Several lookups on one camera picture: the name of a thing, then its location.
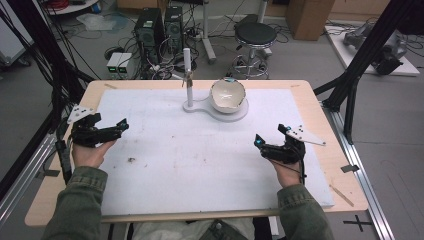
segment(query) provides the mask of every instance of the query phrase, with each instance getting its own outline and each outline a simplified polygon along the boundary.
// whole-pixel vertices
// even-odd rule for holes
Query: wooden table
[[[194,81],[194,89],[209,89],[214,81]],[[335,201],[335,206],[326,212],[364,211],[367,200],[352,172],[344,173],[340,168],[348,161],[331,129],[311,86],[302,80],[242,80],[246,89],[289,89],[292,92],[300,115],[308,130],[326,141],[326,147],[314,146]],[[102,94],[107,89],[181,89],[181,81],[95,81],[90,83],[80,105],[96,109]],[[50,169],[61,170],[56,156]],[[45,226],[54,213],[58,193],[65,188],[61,175],[45,177],[27,213],[25,222],[29,226]],[[189,214],[157,214],[103,217],[103,222],[164,221],[182,219],[214,219],[226,217],[254,217],[278,215],[277,209],[202,212]]]

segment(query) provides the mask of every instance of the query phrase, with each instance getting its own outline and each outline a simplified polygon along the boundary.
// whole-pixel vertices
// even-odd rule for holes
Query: sleeve
[[[327,217],[302,184],[278,192],[281,225],[287,239],[334,239]]]
[[[42,239],[99,239],[101,203],[107,173],[91,167],[74,170]]]

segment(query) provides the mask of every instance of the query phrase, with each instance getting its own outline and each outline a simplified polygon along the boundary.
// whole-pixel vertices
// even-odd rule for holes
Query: ceramic bowl
[[[234,78],[216,81],[209,91],[212,106],[222,113],[235,113],[240,110],[245,97],[244,86]]]

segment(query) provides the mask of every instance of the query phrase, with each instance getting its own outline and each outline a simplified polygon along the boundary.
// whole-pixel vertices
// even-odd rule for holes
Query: gray floor
[[[75,16],[70,15],[62,21],[69,27],[76,23]],[[211,29],[227,20],[211,20]],[[285,25],[283,19],[268,18],[266,22]],[[116,46],[119,39],[130,36],[133,28],[133,23],[125,19],[120,19],[119,24],[119,30],[102,34],[81,32],[71,38],[73,45],[102,79],[108,79],[104,51]],[[268,61],[271,79],[304,79],[315,88],[344,71],[326,36],[321,36],[316,42],[287,37],[288,43],[276,43],[271,48],[273,55]],[[211,42],[218,61],[208,65],[203,46],[198,44],[200,56],[194,79],[223,77],[238,54],[235,51],[237,44],[232,38],[212,38]],[[412,53],[407,53],[406,57],[414,66],[423,67],[422,57]],[[80,69],[91,74],[80,59],[77,58],[77,61]],[[34,65],[14,66],[0,72],[0,76],[3,78],[0,80],[0,128],[3,133],[0,138],[0,176],[3,177],[49,112],[51,88]],[[365,74],[357,94],[353,124],[355,147],[396,239],[424,239],[424,190],[421,186],[424,180],[423,92],[423,74],[417,77]],[[318,99],[323,100],[328,94],[324,93]],[[41,237],[42,228],[30,228],[24,223],[26,211],[40,183],[39,179],[33,181],[0,230],[0,239]],[[377,239],[373,226],[363,225],[361,231],[357,224],[344,224],[344,221],[355,221],[355,215],[362,222],[370,221],[367,212],[328,214],[336,239]],[[124,228],[123,224],[117,226],[114,239],[123,238]],[[107,231],[108,225],[103,225],[102,239],[107,238]]]

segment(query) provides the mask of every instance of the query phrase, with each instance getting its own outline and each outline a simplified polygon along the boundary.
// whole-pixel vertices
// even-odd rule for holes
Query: metal rail
[[[389,223],[383,213],[383,209],[378,202],[377,196],[374,193],[372,185],[368,179],[367,173],[365,172],[364,166],[362,165],[361,159],[359,158],[358,152],[354,145],[351,145],[343,133],[343,117],[339,112],[330,112],[329,109],[323,109],[330,117],[330,121],[333,122],[335,127],[335,133],[339,137],[339,142],[343,148],[346,157],[351,165],[357,165],[359,170],[355,171],[354,174],[359,181],[362,190],[368,200],[368,212],[371,215],[371,219],[374,223],[375,229],[381,240],[394,240],[392,230],[390,229]]]
[[[24,195],[25,191],[31,184],[40,167],[44,164],[44,160],[49,156],[54,147],[56,137],[47,134],[41,144],[32,155],[28,164],[20,173],[14,184],[0,203],[0,229],[3,227],[6,220],[9,218],[13,209],[18,204],[19,200]]]

